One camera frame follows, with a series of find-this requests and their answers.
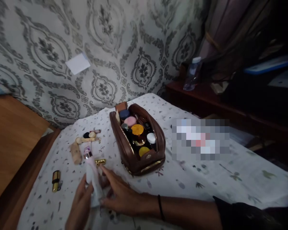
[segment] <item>wrist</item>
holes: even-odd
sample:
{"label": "wrist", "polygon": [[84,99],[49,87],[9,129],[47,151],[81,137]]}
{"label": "wrist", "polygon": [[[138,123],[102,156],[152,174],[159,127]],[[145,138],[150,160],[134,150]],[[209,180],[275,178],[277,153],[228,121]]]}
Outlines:
{"label": "wrist", "polygon": [[147,193],[139,194],[139,205],[137,207],[137,216],[152,216],[159,212],[158,197]]}

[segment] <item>blue jar lid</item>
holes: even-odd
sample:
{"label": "blue jar lid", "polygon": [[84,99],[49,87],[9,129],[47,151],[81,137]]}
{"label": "blue jar lid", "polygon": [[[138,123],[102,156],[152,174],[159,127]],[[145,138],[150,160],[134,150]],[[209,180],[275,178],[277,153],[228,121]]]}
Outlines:
{"label": "blue jar lid", "polygon": [[129,110],[122,110],[119,112],[119,118],[125,120],[127,117],[130,117]]}

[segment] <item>damask wallpaper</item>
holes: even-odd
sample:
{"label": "damask wallpaper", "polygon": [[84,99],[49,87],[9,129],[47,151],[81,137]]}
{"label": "damask wallpaper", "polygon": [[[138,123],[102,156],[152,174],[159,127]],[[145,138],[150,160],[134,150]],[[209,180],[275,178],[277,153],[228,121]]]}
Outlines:
{"label": "damask wallpaper", "polygon": [[[58,127],[161,94],[202,40],[203,0],[0,0],[0,83]],[[65,62],[84,53],[91,67]]]}

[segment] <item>leather pouch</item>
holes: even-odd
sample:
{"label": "leather pouch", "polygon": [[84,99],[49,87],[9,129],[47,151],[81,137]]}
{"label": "leather pouch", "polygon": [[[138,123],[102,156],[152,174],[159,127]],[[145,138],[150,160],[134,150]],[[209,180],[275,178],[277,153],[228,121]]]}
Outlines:
{"label": "leather pouch", "polygon": [[[127,109],[126,102],[120,103],[116,106],[117,112],[124,109]],[[118,123],[116,112],[110,112],[111,126],[121,155],[122,163],[131,175],[140,176],[154,171],[163,165],[165,161],[165,137],[159,124],[144,108],[138,104],[132,104],[129,106],[128,110],[131,115],[137,114],[148,121],[156,136],[156,151],[152,149],[140,157],[139,153],[132,148],[127,136]]]}

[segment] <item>water bottle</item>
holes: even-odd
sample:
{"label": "water bottle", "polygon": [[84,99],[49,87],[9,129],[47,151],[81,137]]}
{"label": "water bottle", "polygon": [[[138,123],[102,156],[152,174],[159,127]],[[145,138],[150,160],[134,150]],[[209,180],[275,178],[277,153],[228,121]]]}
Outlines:
{"label": "water bottle", "polygon": [[202,59],[201,57],[197,58],[195,57],[192,59],[192,63],[189,65],[188,68],[187,78],[183,86],[183,90],[185,91],[194,90],[197,81],[196,69],[200,64],[201,59]]}

